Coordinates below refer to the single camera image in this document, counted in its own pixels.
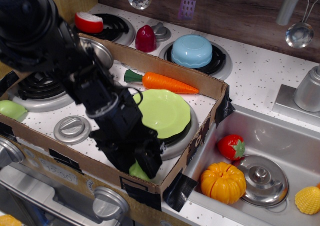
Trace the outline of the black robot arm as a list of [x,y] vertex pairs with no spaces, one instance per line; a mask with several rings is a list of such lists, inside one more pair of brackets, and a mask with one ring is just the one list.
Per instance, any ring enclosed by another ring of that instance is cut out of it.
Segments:
[[115,84],[92,46],[81,45],[53,0],[0,0],[0,59],[20,72],[47,73],[83,104],[98,125],[90,137],[118,170],[138,163],[156,176],[162,164],[156,131],[143,125],[128,88]]

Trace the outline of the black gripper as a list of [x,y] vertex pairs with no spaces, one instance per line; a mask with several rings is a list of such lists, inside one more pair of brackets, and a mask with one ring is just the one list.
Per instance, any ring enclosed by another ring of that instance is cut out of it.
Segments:
[[116,169],[129,172],[137,160],[150,179],[156,176],[163,163],[162,145],[156,131],[143,125],[128,88],[88,89],[86,113],[99,126],[91,137]]

